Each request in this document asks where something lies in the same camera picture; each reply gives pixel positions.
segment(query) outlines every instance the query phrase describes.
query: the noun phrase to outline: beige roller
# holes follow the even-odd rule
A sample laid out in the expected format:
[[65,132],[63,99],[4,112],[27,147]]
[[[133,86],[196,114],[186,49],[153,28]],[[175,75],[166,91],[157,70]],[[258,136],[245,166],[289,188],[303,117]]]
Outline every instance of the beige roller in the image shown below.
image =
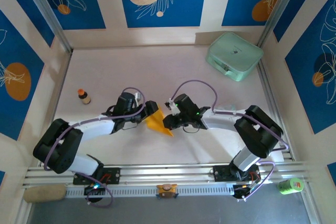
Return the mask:
[[39,203],[65,198],[65,185],[35,186],[25,190],[23,199],[28,203]]

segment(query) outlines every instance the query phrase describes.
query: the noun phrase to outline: green storage box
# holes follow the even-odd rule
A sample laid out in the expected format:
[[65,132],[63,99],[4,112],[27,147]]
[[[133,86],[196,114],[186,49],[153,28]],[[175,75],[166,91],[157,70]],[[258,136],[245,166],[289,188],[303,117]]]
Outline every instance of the green storage box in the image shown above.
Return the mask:
[[263,54],[261,48],[227,32],[210,45],[206,61],[225,76],[242,81],[255,68]]

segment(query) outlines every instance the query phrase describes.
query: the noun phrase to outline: small brown bottle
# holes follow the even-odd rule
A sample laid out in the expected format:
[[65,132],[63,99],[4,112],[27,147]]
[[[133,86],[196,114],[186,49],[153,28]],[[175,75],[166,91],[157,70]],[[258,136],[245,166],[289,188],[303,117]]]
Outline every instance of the small brown bottle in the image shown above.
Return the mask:
[[89,104],[91,102],[91,98],[89,97],[87,92],[85,92],[83,89],[79,89],[77,92],[78,92],[78,97],[82,101],[83,104]]

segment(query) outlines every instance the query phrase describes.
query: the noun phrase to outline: white tabletop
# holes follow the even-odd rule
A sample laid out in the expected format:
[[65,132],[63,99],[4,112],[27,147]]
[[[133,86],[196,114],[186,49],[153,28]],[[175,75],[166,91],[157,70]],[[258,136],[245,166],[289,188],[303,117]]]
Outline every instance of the white tabletop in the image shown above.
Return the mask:
[[[82,121],[93,118],[114,105],[126,87],[140,89],[147,100],[157,102],[165,115],[166,102],[176,88],[189,79],[211,84],[218,93],[217,106],[233,104],[236,109],[250,105],[269,112],[259,75],[255,69],[242,82],[223,76],[205,61],[204,46],[159,46],[74,50],[61,92],[55,118]],[[78,89],[91,96],[81,103]],[[199,106],[211,106],[212,90],[201,83],[188,83],[186,93]],[[152,131],[146,123],[82,143],[79,152],[90,154],[105,164],[190,164],[230,162],[244,147],[238,133],[228,130],[200,130],[187,134],[173,131],[174,137]],[[283,161],[281,152],[271,159]]]

